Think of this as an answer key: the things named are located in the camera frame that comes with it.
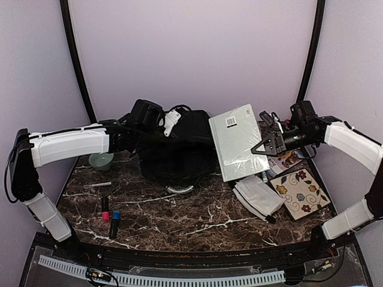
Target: small bowl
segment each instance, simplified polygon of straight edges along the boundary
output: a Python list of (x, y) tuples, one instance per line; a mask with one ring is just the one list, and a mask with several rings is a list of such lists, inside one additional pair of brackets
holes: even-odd
[(91, 154), (89, 164), (96, 170), (106, 171), (112, 165), (113, 157), (114, 154)]

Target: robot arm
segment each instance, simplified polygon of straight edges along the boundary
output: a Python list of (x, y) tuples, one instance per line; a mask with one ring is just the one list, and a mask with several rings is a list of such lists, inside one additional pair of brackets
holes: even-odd
[[(309, 101), (299, 102), (290, 109), (292, 118), (286, 130), (279, 129), (267, 113), (261, 113), (261, 117), (275, 131), (252, 148), (253, 154), (276, 156), (307, 145), (318, 147), (323, 143), (348, 154), (376, 176), (369, 193), (360, 202), (321, 225), (319, 237), (332, 240), (382, 218), (382, 145), (355, 130), (347, 122), (335, 117), (318, 117)], [(262, 145), (265, 151), (258, 150)]]
[(38, 180), (36, 168), (86, 154), (123, 150), (133, 152), (140, 136), (156, 136), (156, 133), (163, 133), (163, 129), (158, 125), (160, 120), (166, 121), (166, 118), (159, 105), (138, 100), (132, 111), (118, 121), (102, 121), (51, 133), (19, 130), (8, 160), (13, 196), (28, 207), (41, 225), (48, 229), (58, 244), (67, 251), (67, 255), (79, 257), (82, 252), (77, 235), (56, 205), (47, 197)]

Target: marble surface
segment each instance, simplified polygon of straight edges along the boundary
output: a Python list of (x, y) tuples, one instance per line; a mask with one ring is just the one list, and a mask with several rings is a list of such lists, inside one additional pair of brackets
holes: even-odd
[[(288, 172), (305, 163), (292, 167)], [(102, 182), (112, 186), (84, 188)], [(101, 220), (101, 197), (110, 212), (121, 212), (116, 239), (109, 239), (109, 222)], [(331, 218), (328, 207), (293, 221), (283, 206), (276, 224), (246, 210), (217, 172), (202, 178), (190, 194), (169, 194), (160, 184), (141, 176), (138, 159), (115, 154), (110, 170), (100, 172), (81, 157), (58, 204), (82, 242), (148, 251), (235, 251), (287, 245), (309, 240), (311, 229)]]

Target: white book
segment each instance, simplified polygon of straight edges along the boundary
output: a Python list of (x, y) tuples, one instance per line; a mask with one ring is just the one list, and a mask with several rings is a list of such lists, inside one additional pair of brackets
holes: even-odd
[(250, 104), (212, 117), (209, 124), (224, 182), (270, 168), (265, 155), (251, 153), (262, 137)]

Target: coaster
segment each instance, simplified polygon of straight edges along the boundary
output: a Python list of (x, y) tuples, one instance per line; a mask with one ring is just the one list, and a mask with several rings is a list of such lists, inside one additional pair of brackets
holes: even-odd
[(270, 181), (285, 205), (298, 220), (330, 204), (330, 199), (306, 169)]

